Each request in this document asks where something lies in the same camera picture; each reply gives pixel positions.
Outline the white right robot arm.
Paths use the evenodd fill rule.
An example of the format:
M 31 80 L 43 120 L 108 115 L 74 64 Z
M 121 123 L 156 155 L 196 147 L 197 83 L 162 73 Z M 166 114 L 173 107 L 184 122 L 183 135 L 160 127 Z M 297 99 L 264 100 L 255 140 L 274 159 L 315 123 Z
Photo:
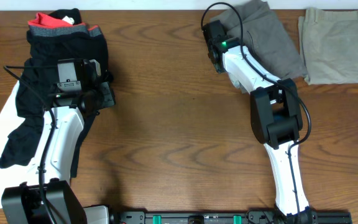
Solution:
M 295 82 L 272 75 L 237 38 L 210 39 L 207 46 L 217 72 L 226 72 L 236 88 L 250 95 L 251 128 L 272 165 L 278 210 L 287 218 L 302 219 L 309 207 L 298 161 L 305 105 Z

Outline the grey cargo shorts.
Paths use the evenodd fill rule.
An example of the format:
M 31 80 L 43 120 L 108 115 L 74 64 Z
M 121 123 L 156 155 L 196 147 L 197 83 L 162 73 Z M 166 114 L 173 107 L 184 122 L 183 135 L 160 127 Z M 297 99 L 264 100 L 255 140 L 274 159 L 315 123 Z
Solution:
M 251 0 L 212 17 L 220 21 L 230 37 L 243 38 L 252 56 L 273 75 L 305 77 L 308 72 L 295 45 L 267 2 Z

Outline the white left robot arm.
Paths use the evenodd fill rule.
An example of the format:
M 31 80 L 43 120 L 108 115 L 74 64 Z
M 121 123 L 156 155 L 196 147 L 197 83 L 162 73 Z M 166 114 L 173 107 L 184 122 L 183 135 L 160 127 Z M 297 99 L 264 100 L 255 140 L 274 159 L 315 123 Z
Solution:
M 83 113 L 113 105 L 109 86 L 67 80 L 56 88 L 34 157 L 3 170 L 2 209 L 9 223 L 109 223 L 107 206 L 82 207 L 70 188 Z

